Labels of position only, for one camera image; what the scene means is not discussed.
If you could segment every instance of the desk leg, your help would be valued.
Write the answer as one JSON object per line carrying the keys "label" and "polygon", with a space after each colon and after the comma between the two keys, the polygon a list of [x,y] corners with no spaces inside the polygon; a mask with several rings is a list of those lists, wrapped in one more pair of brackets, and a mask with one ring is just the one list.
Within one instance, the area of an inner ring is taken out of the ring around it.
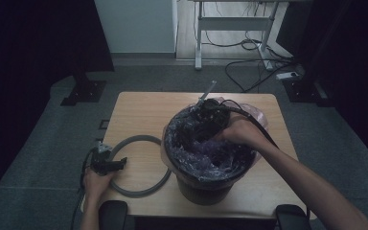
{"label": "desk leg", "polygon": [[[277,7],[279,6],[279,2],[274,2],[273,10],[271,11],[271,15],[268,18],[267,28],[264,31],[264,38],[262,44],[259,45],[259,53],[262,59],[271,59],[271,55],[269,51],[266,49],[268,37],[270,36],[271,28],[273,27],[274,17],[276,16]],[[264,60],[264,67],[268,71],[273,70],[273,65],[269,60]]]}
{"label": "desk leg", "polygon": [[198,7],[198,20],[197,20],[197,34],[196,34],[196,47],[195,47],[195,69],[200,70],[202,68],[202,55],[201,55],[201,27],[199,20],[202,20],[202,2],[199,2]]}

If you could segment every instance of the black bucket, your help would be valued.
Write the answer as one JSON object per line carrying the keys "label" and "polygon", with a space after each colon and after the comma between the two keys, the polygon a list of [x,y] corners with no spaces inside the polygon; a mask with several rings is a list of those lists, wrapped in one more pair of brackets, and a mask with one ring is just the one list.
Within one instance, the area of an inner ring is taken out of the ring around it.
{"label": "black bucket", "polygon": [[246,145],[214,141],[221,129],[200,121],[192,107],[177,113],[166,127],[163,161],[176,174],[181,194],[193,203],[222,201],[255,160],[257,152]]}

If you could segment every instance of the gray carpet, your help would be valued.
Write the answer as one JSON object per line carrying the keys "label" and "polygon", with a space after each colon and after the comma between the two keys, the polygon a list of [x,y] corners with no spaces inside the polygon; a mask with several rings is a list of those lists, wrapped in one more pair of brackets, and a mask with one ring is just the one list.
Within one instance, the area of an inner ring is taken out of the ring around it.
{"label": "gray carpet", "polygon": [[[232,68],[248,87],[258,78],[256,64]],[[69,229],[77,201],[81,161],[105,130],[123,91],[202,92],[217,80],[214,92],[238,93],[224,74],[224,66],[116,66],[115,73],[90,73],[106,80],[98,103],[60,106],[74,86],[72,78],[52,87],[51,100],[29,140],[0,181],[0,229]],[[368,217],[368,149],[332,107],[290,103],[283,85],[274,78],[260,93],[277,97],[300,161],[335,185]],[[76,218],[76,229],[81,213]],[[325,229],[319,220],[313,229]]]}

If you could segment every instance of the white wall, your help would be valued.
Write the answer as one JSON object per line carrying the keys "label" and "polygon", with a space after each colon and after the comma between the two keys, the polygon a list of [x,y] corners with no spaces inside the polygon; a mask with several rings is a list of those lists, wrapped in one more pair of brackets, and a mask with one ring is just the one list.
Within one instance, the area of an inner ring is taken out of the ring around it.
{"label": "white wall", "polygon": [[176,0],[95,0],[110,53],[175,53]]}

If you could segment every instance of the person's left hand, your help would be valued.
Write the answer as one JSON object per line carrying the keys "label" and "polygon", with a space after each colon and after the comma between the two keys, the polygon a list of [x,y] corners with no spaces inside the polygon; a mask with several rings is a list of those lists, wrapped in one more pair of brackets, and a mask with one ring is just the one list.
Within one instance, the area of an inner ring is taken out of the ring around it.
{"label": "person's left hand", "polygon": [[85,199],[98,203],[101,196],[109,186],[110,180],[115,176],[115,172],[110,172],[107,175],[98,175],[90,168],[85,170],[83,179],[85,186]]}

